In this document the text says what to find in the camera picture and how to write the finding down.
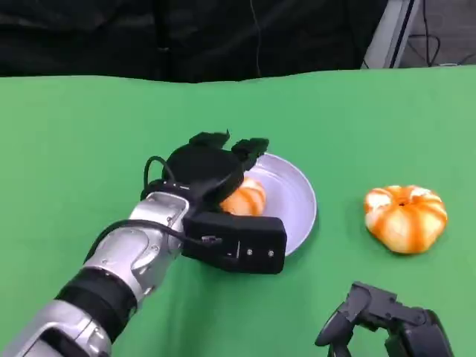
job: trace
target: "green table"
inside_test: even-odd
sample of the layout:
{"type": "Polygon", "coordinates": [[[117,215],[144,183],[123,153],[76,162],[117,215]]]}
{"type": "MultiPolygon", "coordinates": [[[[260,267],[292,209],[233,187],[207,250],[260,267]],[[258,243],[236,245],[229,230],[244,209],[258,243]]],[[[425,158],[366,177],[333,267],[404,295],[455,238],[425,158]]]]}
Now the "green table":
{"type": "MultiPolygon", "coordinates": [[[[268,137],[270,152],[305,172],[319,223],[277,276],[179,257],[116,357],[323,357],[315,337],[354,280],[436,310],[455,355],[471,356],[475,81],[476,67],[203,85],[1,79],[0,348],[76,274],[102,228],[128,216],[148,156],[230,129],[234,140],[268,137]],[[446,202],[448,227],[427,254],[396,257],[366,231],[364,195],[387,184],[429,187],[446,202]]],[[[386,356],[384,339],[360,329],[351,348],[386,356]]]]}

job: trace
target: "plate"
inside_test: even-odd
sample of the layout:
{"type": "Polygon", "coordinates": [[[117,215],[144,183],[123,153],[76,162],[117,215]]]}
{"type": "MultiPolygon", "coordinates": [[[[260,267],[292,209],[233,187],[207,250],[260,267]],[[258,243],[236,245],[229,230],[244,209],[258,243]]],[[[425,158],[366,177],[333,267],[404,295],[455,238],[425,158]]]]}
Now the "plate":
{"type": "Polygon", "coordinates": [[[283,221],[288,241],[286,256],[303,244],[311,233],[318,213],[314,190],[305,175],[289,161],[265,153],[245,173],[265,188],[264,216],[283,221]]]}

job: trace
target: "pumpkin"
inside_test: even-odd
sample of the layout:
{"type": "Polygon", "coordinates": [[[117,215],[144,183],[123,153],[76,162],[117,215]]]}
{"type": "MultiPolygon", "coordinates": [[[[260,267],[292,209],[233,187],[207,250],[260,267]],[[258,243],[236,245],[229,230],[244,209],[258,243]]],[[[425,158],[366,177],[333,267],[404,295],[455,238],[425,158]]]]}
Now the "pumpkin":
{"type": "Polygon", "coordinates": [[[237,216],[261,216],[265,209],[265,189],[258,181],[245,177],[241,186],[238,187],[221,207],[225,212],[237,216]]]}
{"type": "Polygon", "coordinates": [[[427,251],[445,229],[445,205],[437,194],[418,186],[374,188],[364,200],[365,225],[391,251],[427,251]]]}

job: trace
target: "robotic hand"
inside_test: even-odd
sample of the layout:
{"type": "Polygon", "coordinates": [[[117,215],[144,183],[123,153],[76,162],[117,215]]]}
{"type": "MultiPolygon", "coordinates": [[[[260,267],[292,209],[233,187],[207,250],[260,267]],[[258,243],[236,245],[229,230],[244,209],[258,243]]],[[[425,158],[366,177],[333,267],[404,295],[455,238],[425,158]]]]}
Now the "robotic hand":
{"type": "Polygon", "coordinates": [[[226,271],[277,274],[286,232],[272,217],[238,217],[219,203],[242,183],[268,146],[241,140],[223,150],[229,133],[201,133],[164,161],[150,158],[141,201],[129,219],[106,228],[83,267],[3,352],[5,357],[106,357],[177,255],[226,271]],[[152,162],[162,178],[148,182],[152,162]]]}
{"type": "Polygon", "coordinates": [[[375,332],[386,329],[389,357],[453,357],[450,343],[437,315],[419,307],[406,307],[396,295],[354,283],[342,303],[319,333],[315,344],[329,345],[328,357],[350,357],[347,345],[355,325],[375,332]]]}

